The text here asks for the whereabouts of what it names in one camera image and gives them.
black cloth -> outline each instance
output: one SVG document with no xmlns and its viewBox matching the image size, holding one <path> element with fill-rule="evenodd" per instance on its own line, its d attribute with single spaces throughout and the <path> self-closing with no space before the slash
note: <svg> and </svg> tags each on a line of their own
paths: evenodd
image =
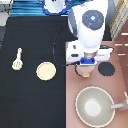
<svg viewBox="0 0 128 128">
<path fill-rule="evenodd" d="M 105 25 L 103 41 L 112 41 L 109 25 Z"/>
<path fill-rule="evenodd" d="M 66 68 L 52 55 L 55 36 L 67 17 L 9 17 L 0 51 L 0 128 L 66 128 Z M 65 62 L 65 42 L 75 40 L 66 26 L 55 47 L 56 60 Z M 23 67 L 12 69 L 18 48 Z M 49 61 L 57 73 L 41 81 L 37 66 Z"/>
<path fill-rule="evenodd" d="M 101 62 L 98 71 L 103 76 L 112 76 L 115 73 L 115 68 L 110 62 Z"/>
</svg>

